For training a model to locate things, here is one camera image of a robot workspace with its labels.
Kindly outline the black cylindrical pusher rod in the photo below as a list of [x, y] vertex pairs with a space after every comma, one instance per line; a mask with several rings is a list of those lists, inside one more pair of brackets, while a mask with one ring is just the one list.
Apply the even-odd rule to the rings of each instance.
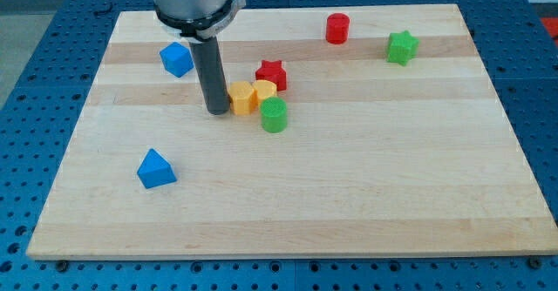
[[228, 112], [230, 103], [217, 39], [190, 42], [189, 46], [208, 112]]

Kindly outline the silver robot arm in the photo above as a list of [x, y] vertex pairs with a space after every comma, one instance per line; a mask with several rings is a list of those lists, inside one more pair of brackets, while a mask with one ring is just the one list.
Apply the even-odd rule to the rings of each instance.
[[228, 112], [230, 103], [217, 35], [229, 26], [246, 0], [153, 0], [157, 18], [190, 46], [206, 108]]

